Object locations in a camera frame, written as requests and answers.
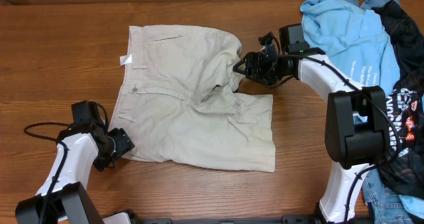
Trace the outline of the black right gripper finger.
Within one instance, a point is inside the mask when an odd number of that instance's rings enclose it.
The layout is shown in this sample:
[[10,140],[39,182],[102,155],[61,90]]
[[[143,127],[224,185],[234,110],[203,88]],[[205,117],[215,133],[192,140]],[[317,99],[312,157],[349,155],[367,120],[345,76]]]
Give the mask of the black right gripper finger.
[[234,72],[238,73],[238,74],[242,74],[246,79],[250,79],[250,73],[248,69],[238,69],[238,68],[234,68],[233,69]]
[[238,61],[233,68],[239,68],[240,66],[245,66],[246,63],[249,62],[249,55],[245,55],[243,58],[240,59],[240,61]]

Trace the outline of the beige shorts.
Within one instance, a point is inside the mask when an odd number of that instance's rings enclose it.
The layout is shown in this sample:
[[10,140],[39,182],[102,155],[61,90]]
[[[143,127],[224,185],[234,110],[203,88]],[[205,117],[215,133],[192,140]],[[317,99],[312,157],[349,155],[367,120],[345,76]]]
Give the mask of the beige shorts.
[[273,172],[273,97],[238,91],[241,50],[235,35],[215,28],[131,26],[111,118],[134,142],[126,158]]

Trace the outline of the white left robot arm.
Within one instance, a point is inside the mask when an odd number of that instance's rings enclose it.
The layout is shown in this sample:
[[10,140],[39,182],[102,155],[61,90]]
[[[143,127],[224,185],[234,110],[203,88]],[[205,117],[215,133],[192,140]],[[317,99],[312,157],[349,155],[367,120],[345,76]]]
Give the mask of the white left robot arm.
[[17,204],[18,223],[138,223],[136,215],[129,210],[102,217],[86,191],[92,166],[100,171],[115,168],[116,160],[134,148],[123,129],[114,128],[105,133],[103,127],[96,124],[65,125],[66,129],[52,138],[29,131],[38,126],[43,123],[29,125],[24,132],[55,142],[57,155],[35,196]]

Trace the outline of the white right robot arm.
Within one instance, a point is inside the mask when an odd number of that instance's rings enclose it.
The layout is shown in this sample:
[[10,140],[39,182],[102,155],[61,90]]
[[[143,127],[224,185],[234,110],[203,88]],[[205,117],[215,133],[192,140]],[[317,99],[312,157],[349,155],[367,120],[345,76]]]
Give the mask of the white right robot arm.
[[356,217],[354,208],[366,175],[390,145],[383,89],[350,80],[319,48],[249,52],[233,70],[268,87],[295,78],[327,104],[325,147],[333,163],[325,193],[313,215],[285,215],[282,223],[371,223]]

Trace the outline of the light blue t-shirt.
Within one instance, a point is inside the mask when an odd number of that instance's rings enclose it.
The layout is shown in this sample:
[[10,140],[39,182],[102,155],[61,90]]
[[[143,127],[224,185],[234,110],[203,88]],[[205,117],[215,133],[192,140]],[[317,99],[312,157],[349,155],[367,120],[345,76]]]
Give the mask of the light blue t-shirt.
[[[386,98],[400,78],[389,34],[379,14],[345,0],[307,0],[301,5],[304,38],[322,49],[350,79],[380,86]],[[390,127],[390,152],[400,152],[398,132]],[[398,194],[413,223],[423,222],[423,199]]]

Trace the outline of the dark printed t-shirt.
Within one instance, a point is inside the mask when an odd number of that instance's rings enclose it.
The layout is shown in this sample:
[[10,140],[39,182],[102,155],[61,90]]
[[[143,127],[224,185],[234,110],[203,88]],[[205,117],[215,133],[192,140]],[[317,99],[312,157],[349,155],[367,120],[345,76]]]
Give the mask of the dark printed t-shirt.
[[399,81],[386,98],[388,117],[401,142],[400,152],[378,172],[393,192],[423,199],[423,35],[395,1],[373,10],[390,36],[400,70]]

